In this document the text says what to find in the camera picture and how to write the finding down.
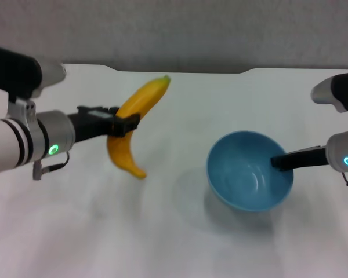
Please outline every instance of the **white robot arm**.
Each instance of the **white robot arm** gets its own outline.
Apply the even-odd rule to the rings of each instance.
[[[121,119],[118,107],[77,107],[66,115],[61,111],[36,112],[31,98],[66,77],[63,66],[0,48],[0,89],[8,93],[8,113],[0,119],[0,172],[33,162],[33,179],[64,167],[76,142],[101,135],[123,137],[137,128],[140,115]],[[42,168],[41,160],[67,153],[62,164]]]
[[[311,98],[317,104],[334,105],[338,112],[348,111],[348,74],[323,80],[313,88]],[[348,131],[334,134],[324,147],[291,152],[274,157],[271,162],[273,167],[281,171],[329,164],[338,172],[348,172]]]

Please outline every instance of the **silver cylinder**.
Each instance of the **silver cylinder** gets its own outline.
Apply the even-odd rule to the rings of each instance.
[[[326,158],[338,172],[348,172],[348,131],[334,134],[326,145]]]
[[[69,151],[75,144],[75,129],[66,114],[61,111],[41,112],[37,114],[42,123],[45,142],[49,141],[45,157]]]

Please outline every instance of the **black cable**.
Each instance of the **black cable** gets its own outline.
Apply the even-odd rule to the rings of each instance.
[[[344,180],[346,181],[346,183],[348,183],[346,175],[344,175],[344,173],[342,173],[342,176],[343,176]]]
[[[48,166],[48,167],[44,167],[44,168],[42,169],[42,173],[43,173],[43,174],[45,174],[45,173],[50,173],[50,172],[53,172],[53,171],[62,169],[64,166],[66,166],[67,163],[70,161],[70,153],[69,153],[69,152],[66,152],[66,154],[67,154],[66,162],[60,163],[60,164],[55,164],[55,165],[50,165],[50,166]]]

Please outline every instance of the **white table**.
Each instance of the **white table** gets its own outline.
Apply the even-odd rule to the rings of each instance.
[[[121,105],[163,75],[66,68],[38,111]],[[348,278],[348,187],[339,173],[295,170],[287,200],[260,214],[223,205],[205,175],[210,147],[231,131],[258,131],[293,151],[348,130],[348,113],[310,99],[314,85],[343,72],[169,74],[169,90],[133,136],[143,181],[111,164],[105,137],[75,145],[67,167],[40,182],[30,165],[1,173],[0,278]]]

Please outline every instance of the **banana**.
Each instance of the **banana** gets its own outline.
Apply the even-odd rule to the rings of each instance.
[[[165,94],[170,84],[170,77],[165,75],[149,81],[132,95],[117,111],[116,116],[126,118],[132,114],[139,113],[142,119],[148,111]],[[130,141],[133,132],[129,132],[125,137],[107,137],[107,150],[112,162],[120,169],[126,170],[136,178],[145,178],[147,174],[135,165],[131,154]]]

